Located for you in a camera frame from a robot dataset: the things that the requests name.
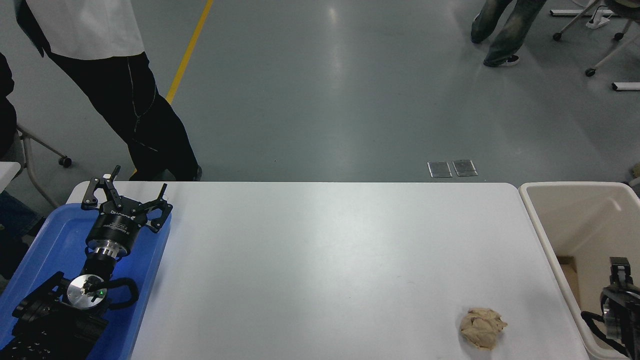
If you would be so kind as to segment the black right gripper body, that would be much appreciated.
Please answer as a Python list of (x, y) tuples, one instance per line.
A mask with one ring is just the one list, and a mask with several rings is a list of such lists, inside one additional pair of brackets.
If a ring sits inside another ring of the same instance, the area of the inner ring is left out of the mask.
[(601, 308), (606, 325), (638, 325), (639, 287), (608, 285), (601, 292)]

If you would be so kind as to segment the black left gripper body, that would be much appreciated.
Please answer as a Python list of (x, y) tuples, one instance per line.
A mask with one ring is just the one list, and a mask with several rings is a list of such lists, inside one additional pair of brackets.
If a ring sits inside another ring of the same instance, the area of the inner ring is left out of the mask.
[(124, 198), (122, 207), (114, 201), (100, 205), (99, 215), (87, 235), (86, 244), (90, 249), (98, 248), (106, 241), (119, 244), (122, 249), (132, 249), (138, 234), (147, 221), (147, 215), (137, 200)]

